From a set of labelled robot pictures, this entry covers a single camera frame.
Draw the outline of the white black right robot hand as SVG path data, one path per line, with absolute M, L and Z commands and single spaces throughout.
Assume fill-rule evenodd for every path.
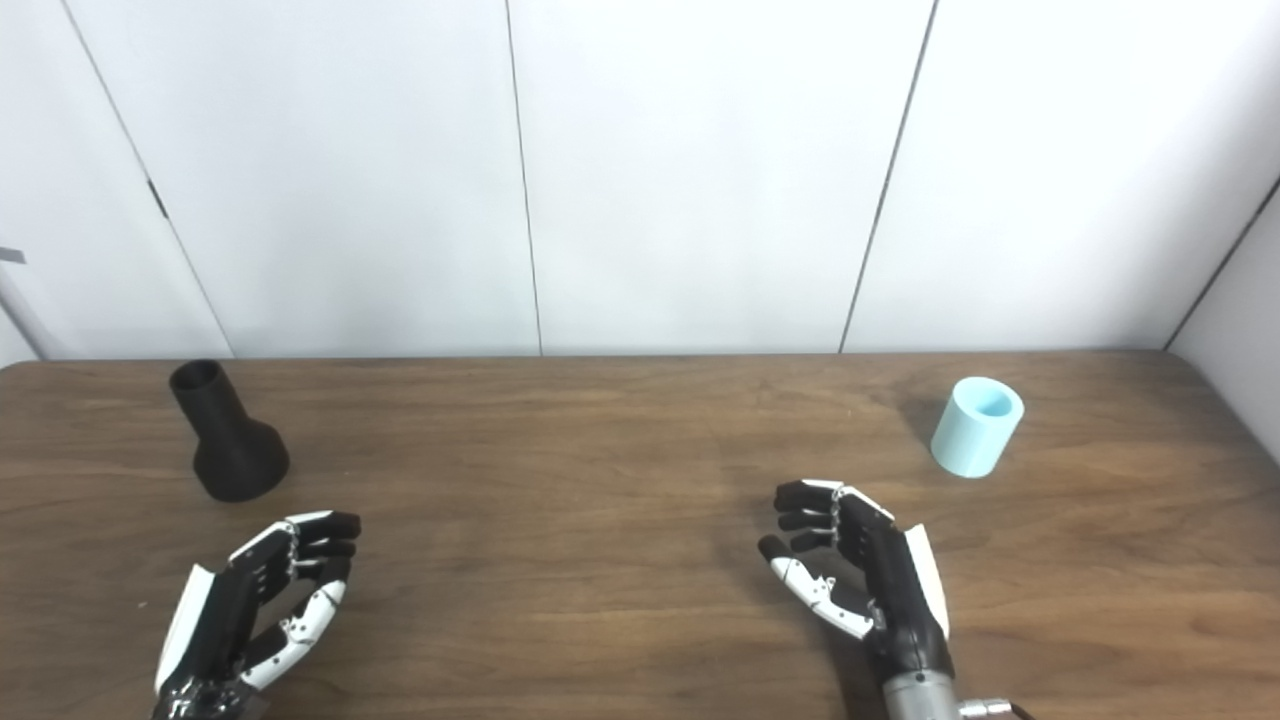
M 785 482 L 773 507 L 788 537 L 762 537 L 762 556 L 815 616 L 864 644 L 878 682 L 956 676 L 946 596 L 922 524 L 901 528 L 890 510 L 837 480 Z M 813 571 L 803 555 L 817 550 L 833 550 L 863 584 Z

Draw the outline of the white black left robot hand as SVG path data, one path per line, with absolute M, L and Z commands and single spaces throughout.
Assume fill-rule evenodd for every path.
M 166 630 L 152 719 L 261 719 L 265 691 L 312 651 L 348 589 L 360 515 L 302 512 L 223 569 L 191 568 Z

